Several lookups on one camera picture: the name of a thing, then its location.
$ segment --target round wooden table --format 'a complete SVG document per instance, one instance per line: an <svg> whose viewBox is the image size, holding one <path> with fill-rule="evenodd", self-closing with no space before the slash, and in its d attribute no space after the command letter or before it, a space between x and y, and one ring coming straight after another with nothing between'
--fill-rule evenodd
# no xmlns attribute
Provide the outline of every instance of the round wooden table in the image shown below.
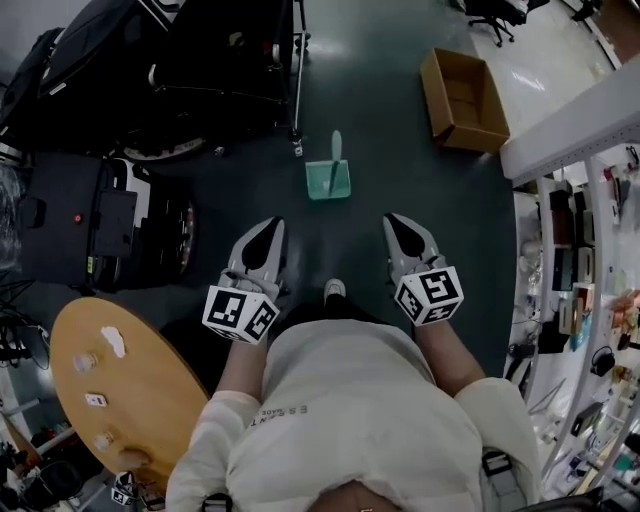
<svg viewBox="0 0 640 512"><path fill-rule="evenodd" d="M115 327L126 355L115 355L102 336ZM93 353L97 365L78 373L76 355ZM163 492L178 459L186 452L207 394L191 369L155 329L126 309L97 298L75 300L60 312L51 335L51 369L62 407L82 441L113 473L125 471L117 455L142 450L151 464L136 471ZM106 407L87 404L85 393L104 395ZM98 434L114 442L105 452L94 446Z"/></svg>

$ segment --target shoe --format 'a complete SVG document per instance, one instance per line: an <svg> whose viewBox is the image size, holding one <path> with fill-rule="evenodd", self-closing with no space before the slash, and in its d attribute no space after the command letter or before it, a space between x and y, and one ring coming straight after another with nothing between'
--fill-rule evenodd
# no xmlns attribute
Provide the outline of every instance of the shoe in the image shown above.
<svg viewBox="0 0 640 512"><path fill-rule="evenodd" d="M347 296L347 287L340 279L329 279L324 285L324 303L327 303L329 295Z"/></svg>

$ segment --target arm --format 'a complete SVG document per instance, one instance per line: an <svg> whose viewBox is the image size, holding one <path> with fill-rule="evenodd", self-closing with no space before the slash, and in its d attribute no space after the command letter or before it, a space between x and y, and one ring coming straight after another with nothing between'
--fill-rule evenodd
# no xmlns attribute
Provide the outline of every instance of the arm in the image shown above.
<svg viewBox="0 0 640 512"><path fill-rule="evenodd" d="M234 341L216 392L239 391L262 402L262 377L266 363L266 341L257 346Z"/></svg>
<svg viewBox="0 0 640 512"><path fill-rule="evenodd" d="M231 346L216 392L169 478L167 510L196 512L207 496L227 492L229 454L260 409L266 357L266 342Z"/></svg>
<svg viewBox="0 0 640 512"><path fill-rule="evenodd" d="M416 327L415 341L433 372L436 384L447 395L455 397L469 384L485 378L482 368L449 322Z"/></svg>

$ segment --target person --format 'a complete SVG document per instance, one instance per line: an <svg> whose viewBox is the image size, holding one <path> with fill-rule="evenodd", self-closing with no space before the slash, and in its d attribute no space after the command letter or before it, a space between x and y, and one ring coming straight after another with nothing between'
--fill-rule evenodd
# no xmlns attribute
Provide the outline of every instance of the person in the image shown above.
<svg viewBox="0 0 640 512"><path fill-rule="evenodd" d="M538 499L533 428L518 389L487 378L447 321L413 341L325 285L267 349L234 342L169 479L169 512L226 494L243 511L483 509L483 453L509 456Z"/></svg>

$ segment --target cardboard box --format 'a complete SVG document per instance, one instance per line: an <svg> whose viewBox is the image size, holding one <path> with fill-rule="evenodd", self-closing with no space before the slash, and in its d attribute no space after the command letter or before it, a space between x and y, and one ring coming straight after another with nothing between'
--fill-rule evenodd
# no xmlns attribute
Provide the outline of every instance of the cardboard box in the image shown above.
<svg viewBox="0 0 640 512"><path fill-rule="evenodd" d="M485 61L434 48L420 74L437 144L496 153L509 139L498 90Z"/></svg>

